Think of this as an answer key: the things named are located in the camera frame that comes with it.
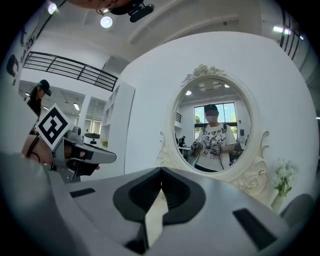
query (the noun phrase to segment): woman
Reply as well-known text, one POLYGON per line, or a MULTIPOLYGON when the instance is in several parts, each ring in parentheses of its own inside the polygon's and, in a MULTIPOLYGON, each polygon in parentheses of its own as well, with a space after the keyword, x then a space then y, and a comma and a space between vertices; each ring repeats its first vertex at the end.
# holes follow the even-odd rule
POLYGON ((229 125, 218 122, 219 111, 216 105, 204 106, 204 115, 208 125, 203 127, 193 149, 200 149, 195 168, 203 172, 218 172, 229 168, 229 153, 234 151, 235 136, 229 125))
MULTIPOLYGON (((45 94, 47 94, 49 97, 51 96, 50 85, 47 80, 41 80, 40 82, 38 82, 37 86, 33 88, 30 96, 24 99, 24 101, 29 105, 33 112, 38 116, 37 121, 39 121, 39 117, 41 115, 41 102, 45 94)), ((30 131, 30 134, 37 134, 37 131, 34 127, 30 131)))

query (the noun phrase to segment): window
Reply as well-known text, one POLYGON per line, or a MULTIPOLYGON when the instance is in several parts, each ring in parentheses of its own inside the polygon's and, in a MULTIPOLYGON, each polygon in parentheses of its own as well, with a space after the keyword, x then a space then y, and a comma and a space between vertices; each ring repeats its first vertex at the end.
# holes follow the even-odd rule
MULTIPOLYGON (((238 139, 238 125, 237 125, 237 115, 236 108, 233 102, 231 103, 221 103, 215 104, 218 111, 219 123, 227 123, 228 126, 231 127, 233 135, 235 139, 238 139)), ((202 127, 207 124, 207 120, 205 118, 205 108, 204 106, 198 106, 194 108, 194 138, 198 138, 202 127)))

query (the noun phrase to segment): ceiling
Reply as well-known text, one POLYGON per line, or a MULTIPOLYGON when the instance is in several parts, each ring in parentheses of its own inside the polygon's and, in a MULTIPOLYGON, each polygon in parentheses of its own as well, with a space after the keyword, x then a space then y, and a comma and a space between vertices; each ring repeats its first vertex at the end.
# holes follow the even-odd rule
POLYGON ((259 7, 257 0, 145 0, 144 4, 154 4, 153 13, 136 23, 131 23, 127 14, 108 13, 113 25, 105 29, 100 25, 102 15, 96 10, 66 2, 43 31, 90 42, 131 62, 161 44, 188 35, 212 31, 250 33, 257 22, 247 22, 244 28, 242 21, 249 14, 246 6, 248 10, 252 5, 259 7))
POLYGON ((221 84, 214 79, 208 79, 189 91, 191 91, 191 94, 186 95, 181 101, 181 104, 212 98, 226 99, 229 97, 235 98, 238 96, 235 89, 232 87, 226 88, 224 82, 221 84))
MULTIPOLYGON (((30 93, 36 85, 37 83, 35 82, 21 80, 19 84, 19 94, 23 98, 27 97, 25 93, 30 93)), ((77 103, 81 110, 85 95, 52 86, 50 87, 50 90, 52 92, 51 97, 45 95, 42 99, 43 107, 49 109, 54 103, 56 103, 64 114, 79 117, 80 111, 76 110, 74 103, 77 103)), ((101 121, 105 104, 105 101, 92 97, 86 118, 101 121)))

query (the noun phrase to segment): desk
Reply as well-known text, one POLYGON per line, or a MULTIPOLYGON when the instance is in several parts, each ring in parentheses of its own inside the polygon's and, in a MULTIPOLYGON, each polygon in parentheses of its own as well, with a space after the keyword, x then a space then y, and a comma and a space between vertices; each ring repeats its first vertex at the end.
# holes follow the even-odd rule
POLYGON ((184 152, 183 157, 188 160, 188 151, 191 151, 191 147, 178 146, 178 149, 182 150, 182 153, 184 152))

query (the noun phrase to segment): white t-shirt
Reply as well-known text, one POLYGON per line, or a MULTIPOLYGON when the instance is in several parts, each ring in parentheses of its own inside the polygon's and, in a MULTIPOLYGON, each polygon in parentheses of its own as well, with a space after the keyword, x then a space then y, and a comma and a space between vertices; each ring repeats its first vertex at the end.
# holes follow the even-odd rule
POLYGON ((212 171, 222 171, 223 169, 229 168, 229 153, 221 153, 220 156, 214 155, 213 150, 210 149, 210 146, 221 145, 222 147, 225 147, 237 143, 229 125, 226 126, 225 132, 223 123, 216 127, 210 127, 208 124, 201 130, 198 139, 200 139, 202 144, 202 150, 199 159, 196 162, 198 166, 212 171))

